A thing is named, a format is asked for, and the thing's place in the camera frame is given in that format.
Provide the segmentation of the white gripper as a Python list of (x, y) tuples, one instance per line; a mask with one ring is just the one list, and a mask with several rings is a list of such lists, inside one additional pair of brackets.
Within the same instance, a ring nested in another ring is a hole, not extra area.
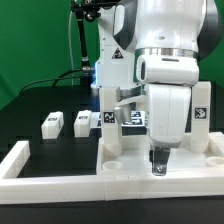
[[(149, 84), (147, 93), (149, 136), (154, 146), (149, 151), (149, 161), (155, 176), (165, 176), (170, 156), (169, 148), (178, 148), (184, 137), (191, 88)], [(118, 123), (129, 122), (132, 110), (145, 111), (147, 97), (139, 95), (116, 102), (113, 112)]]

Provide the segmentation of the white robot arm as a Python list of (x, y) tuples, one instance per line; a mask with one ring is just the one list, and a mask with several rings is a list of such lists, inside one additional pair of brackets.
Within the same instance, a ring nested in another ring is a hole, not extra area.
[(163, 176), (172, 148), (183, 140), (198, 62), (221, 38), (216, 0), (118, 0), (101, 7), (96, 62), (107, 156), (122, 152), (121, 124), (131, 110), (147, 113), (152, 173)]

